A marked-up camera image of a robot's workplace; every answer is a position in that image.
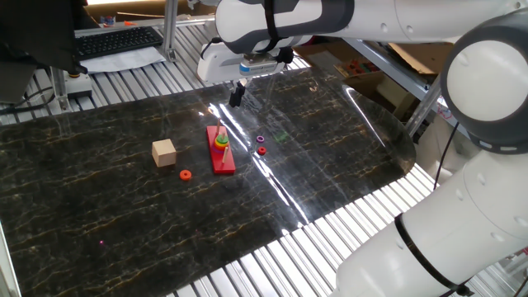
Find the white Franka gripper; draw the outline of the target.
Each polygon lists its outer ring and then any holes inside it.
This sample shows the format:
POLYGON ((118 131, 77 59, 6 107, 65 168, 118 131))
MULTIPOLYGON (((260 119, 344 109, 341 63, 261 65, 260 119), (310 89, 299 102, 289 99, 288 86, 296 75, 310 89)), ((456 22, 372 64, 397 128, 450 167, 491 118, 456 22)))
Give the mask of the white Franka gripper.
MULTIPOLYGON (((224 43, 204 45, 197 67, 197 74, 207 83, 224 83, 240 79, 273 74, 282 71, 285 63, 277 61, 278 49, 265 54, 235 54, 224 43)), ((237 82, 230 94, 229 105, 240 106, 246 91, 241 82, 237 82)))

